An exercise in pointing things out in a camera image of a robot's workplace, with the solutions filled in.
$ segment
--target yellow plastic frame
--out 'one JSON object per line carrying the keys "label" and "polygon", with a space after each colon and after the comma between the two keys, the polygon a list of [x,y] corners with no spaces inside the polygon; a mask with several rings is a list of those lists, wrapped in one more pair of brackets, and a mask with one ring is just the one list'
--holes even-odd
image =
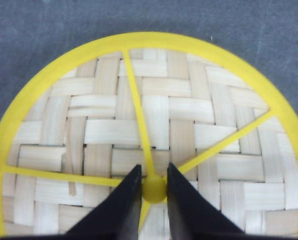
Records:
{"label": "yellow plastic frame", "polygon": [[[14,135],[16,134],[17,129],[25,118],[30,107],[35,103],[38,97],[42,95],[42,93],[46,91],[48,87],[50,87],[66,72],[98,56],[116,51],[121,51],[124,54],[132,96],[136,107],[145,160],[148,166],[148,172],[150,172],[148,175],[154,174],[154,168],[151,166],[152,157],[149,150],[150,145],[147,138],[143,112],[141,106],[137,106],[137,104],[139,105],[139,95],[135,87],[132,89],[132,85],[135,86],[135,81],[128,55],[128,51],[130,49],[142,47],[184,51],[215,62],[243,79],[270,106],[268,113],[264,114],[237,133],[224,139],[219,144],[205,151],[203,154],[188,161],[183,166],[180,166],[179,170],[181,172],[188,171],[203,160],[216,154],[223,147],[247,134],[249,131],[256,128],[259,124],[263,123],[271,116],[277,116],[281,121],[287,135],[290,138],[298,160],[298,117],[296,113],[286,99],[282,96],[282,94],[270,83],[269,80],[267,80],[260,72],[239,57],[205,41],[172,33],[134,32],[128,34],[118,34],[110,37],[108,36],[106,38],[101,38],[77,47],[51,62],[24,86],[24,88],[19,92],[5,112],[0,122],[0,236],[4,235],[2,217],[2,179],[5,173],[10,172],[15,174],[39,176],[43,178],[47,177],[59,180],[65,179],[71,182],[91,183],[106,186],[117,186],[120,183],[119,179],[109,180],[102,177],[79,176],[64,173],[57,174],[53,172],[31,170],[6,165],[8,152]],[[146,215],[149,206],[150,204],[145,201],[141,210],[144,213],[144,216]]]}

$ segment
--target yellow hub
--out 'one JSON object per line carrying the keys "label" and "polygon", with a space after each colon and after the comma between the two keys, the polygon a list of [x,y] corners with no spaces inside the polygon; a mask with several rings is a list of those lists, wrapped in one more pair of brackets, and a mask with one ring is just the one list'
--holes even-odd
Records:
{"label": "yellow hub", "polygon": [[158,175],[148,176],[142,184],[143,198],[149,203],[157,204],[164,200],[167,194],[167,185]]}

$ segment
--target yellow ring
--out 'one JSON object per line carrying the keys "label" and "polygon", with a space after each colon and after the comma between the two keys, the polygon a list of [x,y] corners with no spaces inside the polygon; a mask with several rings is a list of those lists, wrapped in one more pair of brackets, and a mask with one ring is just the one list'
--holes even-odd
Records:
{"label": "yellow ring", "polygon": [[30,107],[48,87],[74,67],[104,54],[142,47],[195,54],[239,76],[263,98],[279,118],[298,160],[298,116],[270,81],[239,57],[210,43],[172,33],[134,32],[101,38],[77,47],[47,65],[24,86],[5,112],[0,122],[0,236],[4,235],[1,187],[5,163],[13,137]]}

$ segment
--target gray carpet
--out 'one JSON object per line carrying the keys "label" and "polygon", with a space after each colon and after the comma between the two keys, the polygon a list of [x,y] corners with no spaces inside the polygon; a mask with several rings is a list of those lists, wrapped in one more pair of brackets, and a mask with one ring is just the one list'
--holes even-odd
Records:
{"label": "gray carpet", "polygon": [[49,62],[131,31],[178,33],[221,46],[266,75],[298,114],[298,0],[0,0],[0,119]]}

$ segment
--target bamboo steamer lid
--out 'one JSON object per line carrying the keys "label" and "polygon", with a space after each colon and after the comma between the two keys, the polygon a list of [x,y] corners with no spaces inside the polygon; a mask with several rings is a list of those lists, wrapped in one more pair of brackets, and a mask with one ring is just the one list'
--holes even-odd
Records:
{"label": "bamboo steamer lid", "polygon": [[[81,46],[16,97],[0,124],[0,235],[63,233],[136,164],[163,188],[168,162],[246,233],[298,235],[290,105],[231,53],[148,32]],[[144,186],[139,239],[169,239],[165,195]]]}

